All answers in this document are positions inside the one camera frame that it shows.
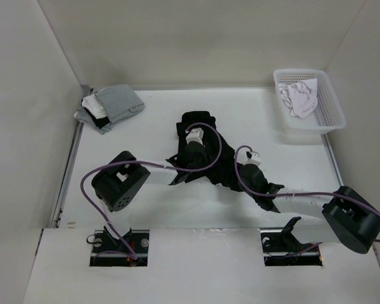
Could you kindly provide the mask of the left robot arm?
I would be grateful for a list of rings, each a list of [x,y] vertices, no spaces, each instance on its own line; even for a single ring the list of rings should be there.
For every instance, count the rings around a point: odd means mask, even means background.
[[[158,161],[158,167],[144,164],[125,164],[102,169],[91,181],[96,196],[108,220],[105,227],[110,232],[108,245],[115,252],[129,247],[127,235],[131,226],[128,220],[128,206],[145,183],[174,186],[185,182],[192,175],[184,169],[205,168],[214,156],[208,156],[199,143],[188,144],[181,153],[166,160]]]

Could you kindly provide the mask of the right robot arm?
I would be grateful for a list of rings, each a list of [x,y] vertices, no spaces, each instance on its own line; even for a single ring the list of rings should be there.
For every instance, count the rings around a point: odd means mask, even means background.
[[[268,182],[258,165],[247,161],[235,166],[243,191],[267,212],[295,216],[274,238],[292,255],[312,250],[321,243],[341,243],[365,254],[380,233],[380,212],[352,188],[341,186],[333,193],[301,193]]]

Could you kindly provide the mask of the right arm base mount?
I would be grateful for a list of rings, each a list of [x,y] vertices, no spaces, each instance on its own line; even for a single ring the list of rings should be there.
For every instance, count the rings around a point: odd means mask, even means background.
[[[322,266],[319,245],[301,244],[290,232],[261,230],[265,266]]]

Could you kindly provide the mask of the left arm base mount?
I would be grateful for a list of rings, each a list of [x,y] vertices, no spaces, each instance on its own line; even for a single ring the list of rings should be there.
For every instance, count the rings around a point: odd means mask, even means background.
[[[129,257],[130,250],[106,229],[95,230],[86,238],[91,245],[90,267],[146,267],[148,265],[149,231],[130,231],[123,237],[137,258]]]

